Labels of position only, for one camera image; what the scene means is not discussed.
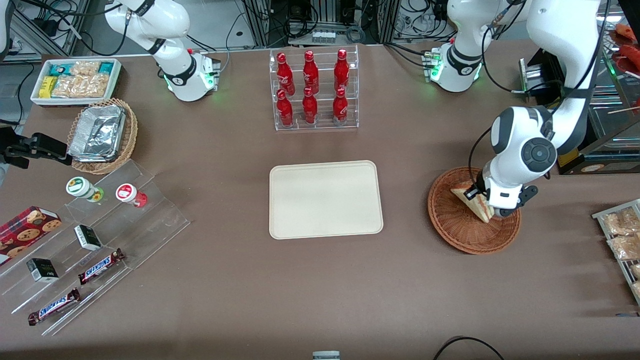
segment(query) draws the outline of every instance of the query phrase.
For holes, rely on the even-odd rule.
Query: acrylic bottle rack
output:
[[[144,168],[129,160],[95,183],[104,190],[102,200],[91,203],[76,198],[64,205],[57,210],[63,222],[57,230],[0,267],[3,300],[12,314],[24,319],[25,327],[30,327],[27,322],[30,313],[77,288],[82,299],[80,303],[68,306],[30,327],[41,335],[56,334],[189,225],[180,210],[151,181],[152,178]],[[131,183],[147,194],[147,204],[135,208],[116,199],[116,189],[123,183]],[[99,250],[89,251],[80,246],[74,233],[74,227],[78,224],[93,228],[102,243]],[[117,248],[121,248],[126,258],[81,286],[78,274]],[[59,279],[50,284],[35,282],[26,265],[31,258],[51,260]]]
[[[347,121],[343,126],[336,126],[333,123],[333,100],[335,99],[335,89],[333,87],[333,68],[338,57],[338,50],[345,49],[347,51],[347,62],[349,63],[349,85],[346,88],[345,97],[349,106],[347,107]],[[273,118],[277,131],[295,131],[295,130],[315,130],[315,129],[353,129],[360,124],[358,97],[360,96],[358,83],[358,47],[351,46],[328,46],[313,47],[314,59],[318,66],[320,77],[320,91],[315,95],[318,103],[318,119],[314,125],[309,125],[305,121],[304,111],[302,108],[302,99],[304,98],[303,90],[305,81],[302,75],[302,69],[305,66],[305,51],[308,49],[287,48],[279,51],[271,51],[269,54],[269,77],[271,79],[271,101],[273,103]],[[278,98],[276,92],[280,88],[278,82],[278,62],[276,55],[278,53],[287,55],[287,63],[293,71],[293,83],[296,86],[296,92],[293,96],[288,97],[293,107],[293,126],[284,127],[278,116],[278,108],[276,103]]]

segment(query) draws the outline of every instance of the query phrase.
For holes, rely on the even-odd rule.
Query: aluminum foil container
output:
[[[117,105],[83,110],[68,153],[80,162],[116,160],[126,116],[126,111]]]

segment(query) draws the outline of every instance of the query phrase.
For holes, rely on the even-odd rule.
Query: beige tray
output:
[[[376,234],[382,227],[378,172],[371,161],[271,170],[269,233],[274,239]]]

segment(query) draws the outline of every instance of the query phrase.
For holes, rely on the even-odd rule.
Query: coca-cola bottle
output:
[[[338,61],[333,68],[335,81],[333,87],[336,91],[340,87],[347,88],[349,85],[349,63],[347,63],[347,51],[345,49],[338,50]]]
[[[296,93],[296,86],[293,85],[293,71],[287,64],[287,57],[284,53],[278,53],[276,56],[278,59],[278,82],[280,88],[287,92],[288,96],[293,96]]]
[[[287,99],[287,94],[282,89],[278,89],[276,93],[278,96],[278,102],[276,107],[278,108],[278,116],[280,116],[280,122],[284,127],[293,126],[293,107],[291,102]]]
[[[314,94],[320,91],[320,77],[318,75],[318,65],[314,61],[314,52],[305,51],[305,67],[302,69],[305,77],[305,86],[309,86]]]
[[[316,97],[314,97],[311,86],[305,88],[305,98],[302,99],[302,107],[305,109],[305,121],[307,124],[315,124],[318,118],[318,101]]]
[[[347,99],[344,97],[344,88],[338,88],[333,100],[333,123],[336,126],[343,126],[347,122],[348,105]]]

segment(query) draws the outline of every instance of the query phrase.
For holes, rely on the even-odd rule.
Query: snickers bar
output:
[[[84,285],[88,283],[89,281],[96,278],[102,272],[112,267],[113,265],[115,265],[115,263],[117,263],[118,261],[124,258],[125,258],[124,254],[122,254],[122,251],[120,250],[120,248],[118,248],[117,250],[112,252],[109,256],[102,259],[102,261],[100,261],[96,265],[93,265],[89,270],[78,275],[78,278],[80,278],[80,285]]]
[[[44,320],[47,316],[55,313],[56,311],[60,311],[63,307],[68,306],[69,304],[73,304],[75,302],[80,302],[80,292],[78,289],[74,288],[70,293],[61,297],[60,299],[52,302],[40,309],[40,311],[35,311],[29,314],[29,325],[34,326],[37,323]]]

